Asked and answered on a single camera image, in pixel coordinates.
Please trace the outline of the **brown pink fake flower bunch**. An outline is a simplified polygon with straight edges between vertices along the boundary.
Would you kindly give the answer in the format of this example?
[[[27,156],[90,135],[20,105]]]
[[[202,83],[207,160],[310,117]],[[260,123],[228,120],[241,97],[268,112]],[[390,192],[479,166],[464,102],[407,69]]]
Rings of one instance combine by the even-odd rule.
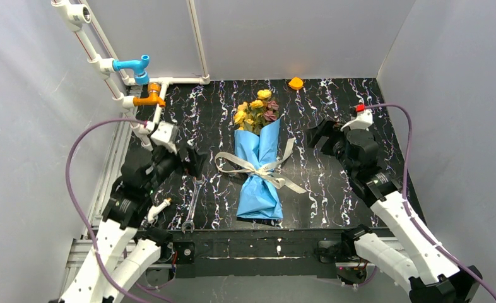
[[[266,109],[263,112],[263,118],[266,122],[275,122],[279,117],[279,104],[275,99],[271,99],[266,104]]]

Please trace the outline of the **yellow fake flower bunch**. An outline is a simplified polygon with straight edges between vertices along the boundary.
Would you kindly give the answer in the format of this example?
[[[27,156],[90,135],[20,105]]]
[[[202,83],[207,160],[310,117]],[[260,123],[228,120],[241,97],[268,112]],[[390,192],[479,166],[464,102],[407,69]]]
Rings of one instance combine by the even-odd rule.
[[[255,100],[240,104],[233,116],[237,130],[260,135],[262,129],[272,123],[266,122],[263,118],[266,104],[271,99],[274,99],[272,91],[265,89],[257,92],[257,98]]]

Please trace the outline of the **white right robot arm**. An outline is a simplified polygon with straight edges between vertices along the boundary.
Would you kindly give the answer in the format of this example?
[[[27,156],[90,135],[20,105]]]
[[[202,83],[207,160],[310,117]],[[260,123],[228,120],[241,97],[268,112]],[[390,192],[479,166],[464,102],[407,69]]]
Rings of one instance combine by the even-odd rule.
[[[341,235],[341,254],[375,264],[408,293],[411,302],[471,302],[481,273],[475,266],[456,265],[441,252],[442,245],[402,197],[403,188],[378,164],[379,144],[368,129],[352,129],[322,120],[305,132],[306,145],[314,148],[326,138],[321,151],[344,168],[352,191],[398,239],[401,254],[359,225]]]

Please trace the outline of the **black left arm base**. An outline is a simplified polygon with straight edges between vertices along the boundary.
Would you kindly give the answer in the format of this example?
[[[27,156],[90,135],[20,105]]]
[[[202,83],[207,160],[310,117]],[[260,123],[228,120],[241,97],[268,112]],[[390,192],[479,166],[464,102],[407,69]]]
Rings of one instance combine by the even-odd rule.
[[[194,241],[174,241],[161,247],[160,257],[144,273],[144,288],[159,290],[170,285],[177,277],[179,266],[195,262]]]

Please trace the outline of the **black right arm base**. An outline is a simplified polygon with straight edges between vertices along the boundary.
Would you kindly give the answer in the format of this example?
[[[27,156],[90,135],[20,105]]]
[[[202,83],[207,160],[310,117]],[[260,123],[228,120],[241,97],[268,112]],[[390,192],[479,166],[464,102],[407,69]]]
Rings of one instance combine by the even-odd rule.
[[[342,287],[358,289],[370,283],[379,272],[376,266],[370,270],[371,263],[353,254],[345,242],[319,241],[314,254],[320,263],[335,265]]]

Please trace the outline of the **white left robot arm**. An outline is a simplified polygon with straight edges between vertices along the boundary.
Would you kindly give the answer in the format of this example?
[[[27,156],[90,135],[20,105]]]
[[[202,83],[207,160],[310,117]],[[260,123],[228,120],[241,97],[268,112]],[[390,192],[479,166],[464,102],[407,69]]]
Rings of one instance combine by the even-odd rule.
[[[142,221],[153,204],[153,190],[173,173],[199,177],[208,154],[192,146],[170,153],[160,146],[155,153],[143,150],[136,160],[122,166],[97,229],[84,214],[71,182],[71,164],[79,143],[70,148],[65,165],[65,181],[70,200],[90,235],[91,246],[78,273],[56,302],[119,302],[129,293],[149,265],[160,258],[162,246],[171,239],[170,233],[151,228],[136,241],[136,247],[121,260],[127,244],[136,238]]]

